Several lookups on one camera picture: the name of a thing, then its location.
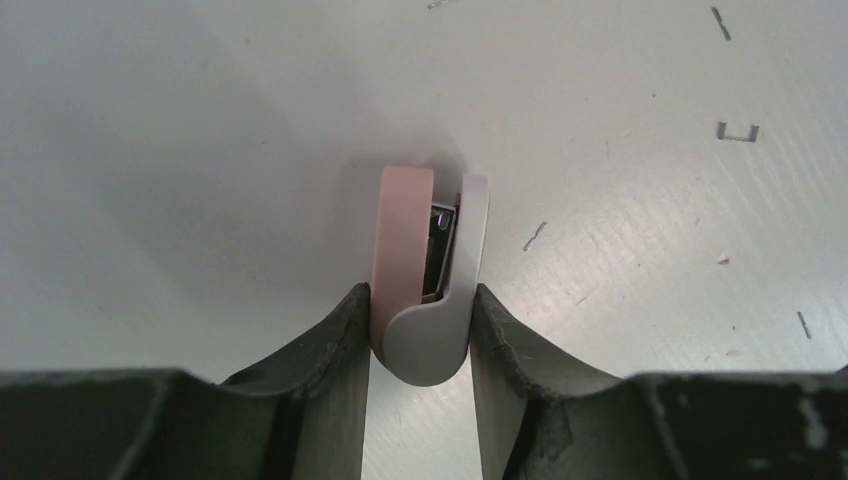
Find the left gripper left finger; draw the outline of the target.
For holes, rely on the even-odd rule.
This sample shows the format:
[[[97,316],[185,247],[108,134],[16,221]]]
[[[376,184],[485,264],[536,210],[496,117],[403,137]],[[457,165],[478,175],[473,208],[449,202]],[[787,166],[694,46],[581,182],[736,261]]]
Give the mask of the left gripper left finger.
[[[5,479],[357,479],[370,291],[221,383],[176,368],[5,371]]]

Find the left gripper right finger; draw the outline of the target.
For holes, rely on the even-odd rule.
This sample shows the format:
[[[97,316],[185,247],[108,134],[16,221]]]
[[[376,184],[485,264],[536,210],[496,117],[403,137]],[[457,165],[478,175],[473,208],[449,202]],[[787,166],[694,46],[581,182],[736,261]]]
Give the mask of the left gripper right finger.
[[[470,333],[487,479],[843,479],[847,374],[617,378],[515,318],[485,285]]]

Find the pink white mini stapler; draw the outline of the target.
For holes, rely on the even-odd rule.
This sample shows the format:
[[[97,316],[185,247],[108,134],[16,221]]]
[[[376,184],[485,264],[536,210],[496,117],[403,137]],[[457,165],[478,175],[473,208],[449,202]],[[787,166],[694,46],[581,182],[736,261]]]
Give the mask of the pink white mini stapler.
[[[383,169],[370,282],[372,350],[419,387],[449,380],[465,361],[489,212],[481,175],[463,175],[451,203],[437,202],[434,186],[430,169]]]

